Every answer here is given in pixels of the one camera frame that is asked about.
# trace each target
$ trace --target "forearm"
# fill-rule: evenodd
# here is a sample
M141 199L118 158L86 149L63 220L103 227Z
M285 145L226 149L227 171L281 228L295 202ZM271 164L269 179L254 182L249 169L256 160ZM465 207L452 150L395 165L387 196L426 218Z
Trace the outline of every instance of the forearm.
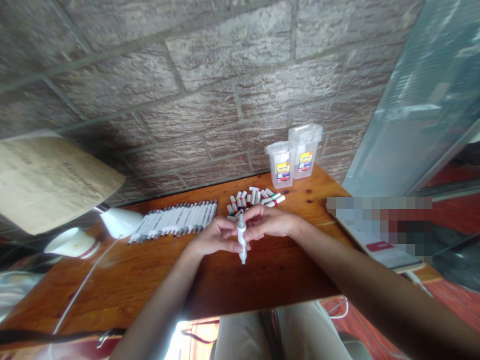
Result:
M365 254L301 220L292 238L340 291L414 358L479 356L479 335L445 306Z
M202 256L187 248L113 351L110 360L163 359Z

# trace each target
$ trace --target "row of markers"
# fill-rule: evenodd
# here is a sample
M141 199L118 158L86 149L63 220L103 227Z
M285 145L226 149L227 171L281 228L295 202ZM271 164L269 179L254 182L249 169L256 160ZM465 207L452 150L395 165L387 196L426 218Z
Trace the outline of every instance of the row of markers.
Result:
M199 233L212 222L217 213L217 200L202 203L181 203L145 215L128 245L143 244L162 236L180 237Z
M260 190L259 187L250 186L248 190L251 191L251 194L246 191L239 191L236 197L230 196L231 205L227 205L228 219L237 221L237 217L240 216L242 211L247 211L250 206L255 204L263 204L272 208L285 200L284 195L279 192L274 194L267 188Z

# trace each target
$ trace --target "paper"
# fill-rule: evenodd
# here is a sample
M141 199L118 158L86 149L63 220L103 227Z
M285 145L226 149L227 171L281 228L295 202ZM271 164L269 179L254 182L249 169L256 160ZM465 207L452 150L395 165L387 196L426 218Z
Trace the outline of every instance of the paper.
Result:
M124 181L53 132L0 141L0 213L32 235L90 211Z

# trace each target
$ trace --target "beige pants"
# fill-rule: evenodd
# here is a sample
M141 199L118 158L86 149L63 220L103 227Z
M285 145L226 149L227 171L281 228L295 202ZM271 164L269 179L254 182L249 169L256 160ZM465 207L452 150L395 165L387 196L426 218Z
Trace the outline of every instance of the beige pants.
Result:
M351 360L335 326L318 301L276 310L285 360ZM220 318L215 360L271 359L257 313Z

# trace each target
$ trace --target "wooden table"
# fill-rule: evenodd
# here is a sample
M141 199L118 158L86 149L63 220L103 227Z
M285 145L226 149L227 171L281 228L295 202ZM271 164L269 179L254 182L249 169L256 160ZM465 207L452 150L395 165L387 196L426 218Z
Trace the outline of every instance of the wooden table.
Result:
M209 186L128 206L147 214L184 202L218 199L217 215L227 215L230 195L272 186L269 173ZM354 247L326 210L327 197L350 196L317 165L310 177L295 180L281 191L279 209L298 214L338 241ZM0 325L0 329L30 329L51 333L98 257L112 244L103 224L88 233L101 248L87 260L63 258ZM127 328L154 289L162 282L182 250L193 239L160 238L142 245L119 241L97 266L65 318L59 334ZM429 266L416 272L424 282L441 279ZM184 308L186 320L294 304L341 293L327 275L290 238L265 236L252 244L246 266L237 254L206 256Z

